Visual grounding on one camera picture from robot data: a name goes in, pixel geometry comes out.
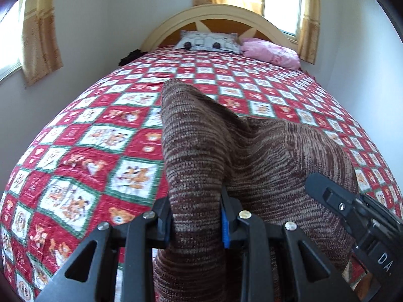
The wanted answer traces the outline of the yellow right curtain panel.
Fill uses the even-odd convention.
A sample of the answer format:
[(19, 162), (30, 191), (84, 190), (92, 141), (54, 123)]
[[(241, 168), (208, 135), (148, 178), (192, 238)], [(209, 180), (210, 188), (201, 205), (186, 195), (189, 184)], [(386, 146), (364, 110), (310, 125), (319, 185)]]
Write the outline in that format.
[(312, 65), (316, 62), (320, 34), (321, 0), (305, 0), (298, 38), (298, 55)]

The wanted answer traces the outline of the white patterned pillow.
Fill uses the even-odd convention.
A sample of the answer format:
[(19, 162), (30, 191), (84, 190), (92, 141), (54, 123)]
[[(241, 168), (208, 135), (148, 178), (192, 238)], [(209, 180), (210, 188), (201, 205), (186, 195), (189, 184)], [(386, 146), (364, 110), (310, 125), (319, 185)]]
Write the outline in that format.
[(217, 53), (241, 53), (236, 33), (204, 33), (200, 31), (181, 31), (179, 43), (174, 50), (210, 51)]

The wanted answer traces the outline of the yellow curtain left window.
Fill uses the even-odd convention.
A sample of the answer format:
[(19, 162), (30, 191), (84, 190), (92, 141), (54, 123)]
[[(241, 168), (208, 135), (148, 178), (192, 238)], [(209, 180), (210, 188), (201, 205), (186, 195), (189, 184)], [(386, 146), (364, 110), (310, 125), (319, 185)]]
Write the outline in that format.
[(20, 64), (28, 87), (63, 67), (53, 0), (25, 0)]

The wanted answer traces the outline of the left side window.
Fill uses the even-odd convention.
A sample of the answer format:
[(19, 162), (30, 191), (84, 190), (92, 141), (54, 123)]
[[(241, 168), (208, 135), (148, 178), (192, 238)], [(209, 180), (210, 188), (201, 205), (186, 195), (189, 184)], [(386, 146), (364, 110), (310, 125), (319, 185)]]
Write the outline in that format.
[(20, 68), (25, 0), (18, 0), (1, 21), (1, 80)]

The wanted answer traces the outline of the pink pillow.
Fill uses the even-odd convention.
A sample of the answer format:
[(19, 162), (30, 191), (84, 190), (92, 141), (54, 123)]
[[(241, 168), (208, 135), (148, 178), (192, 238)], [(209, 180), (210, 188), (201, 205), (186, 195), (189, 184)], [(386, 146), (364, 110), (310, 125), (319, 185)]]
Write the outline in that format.
[(300, 58), (296, 51), (267, 40), (255, 37), (245, 38), (241, 50), (244, 56), (252, 59), (292, 70), (300, 69)]

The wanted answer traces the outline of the black object beside bed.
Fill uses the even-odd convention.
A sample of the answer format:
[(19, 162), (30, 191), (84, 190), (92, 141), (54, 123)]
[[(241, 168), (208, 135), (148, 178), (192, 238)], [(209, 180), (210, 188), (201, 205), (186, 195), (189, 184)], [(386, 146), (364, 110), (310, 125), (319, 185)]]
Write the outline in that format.
[(125, 66), (131, 62), (133, 62), (134, 60), (143, 57), (144, 55), (148, 54), (148, 51), (142, 51), (140, 49), (136, 49), (134, 51), (131, 51), (127, 56), (125, 56), (124, 58), (122, 58), (120, 60), (120, 62), (118, 63), (118, 65), (120, 67)]

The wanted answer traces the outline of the brown knitted sweater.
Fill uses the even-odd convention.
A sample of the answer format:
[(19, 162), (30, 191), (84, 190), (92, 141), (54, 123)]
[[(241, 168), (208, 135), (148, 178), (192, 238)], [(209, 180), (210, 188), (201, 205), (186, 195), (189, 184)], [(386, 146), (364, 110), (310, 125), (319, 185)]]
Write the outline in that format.
[(154, 261), (159, 301), (229, 301), (222, 190), (272, 224), (296, 222), (342, 271), (353, 244), (340, 219), (305, 191), (318, 172), (359, 191), (354, 166), (326, 134), (282, 119), (239, 117), (177, 79), (162, 85), (162, 154), (173, 214), (170, 246)]

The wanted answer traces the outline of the red white patchwork bedspread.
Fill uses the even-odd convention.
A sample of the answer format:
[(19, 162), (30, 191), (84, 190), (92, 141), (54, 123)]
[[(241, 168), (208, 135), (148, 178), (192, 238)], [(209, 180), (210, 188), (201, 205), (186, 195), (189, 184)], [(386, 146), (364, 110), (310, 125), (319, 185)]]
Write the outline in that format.
[(362, 193), (402, 215), (402, 191), (365, 130), (300, 70), (231, 53), (160, 48), (100, 79), (36, 136), (1, 198), (4, 276), (33, 301), (101, 221), (123, 224), (167, 193), (160, 91), (170, 78), (240, 116), (321, 129), (342, 146)]

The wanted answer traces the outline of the window behind bed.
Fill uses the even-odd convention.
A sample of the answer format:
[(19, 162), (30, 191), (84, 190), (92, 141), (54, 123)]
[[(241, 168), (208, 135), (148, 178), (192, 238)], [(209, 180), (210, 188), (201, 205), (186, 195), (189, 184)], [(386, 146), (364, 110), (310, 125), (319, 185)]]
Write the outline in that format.
[(304, 0), (265, 0), (263, 16), (284, 34), (296, 38), (300, 32)]

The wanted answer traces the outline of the beige wooden arched headboard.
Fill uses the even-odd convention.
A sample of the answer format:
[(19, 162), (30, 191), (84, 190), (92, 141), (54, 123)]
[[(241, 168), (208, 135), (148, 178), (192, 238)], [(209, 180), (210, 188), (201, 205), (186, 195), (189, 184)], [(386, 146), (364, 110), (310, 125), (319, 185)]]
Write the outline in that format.
[(163, 21), (146, 37), (141, 50), (150, 52), (175, 45), (180, 40), (182, 30), (236, 33), (241, 40), (256, 37), (294, 51), (298, 48), (295, 40), (255, 12), (226, 4), (209, 4), (186, 9)]

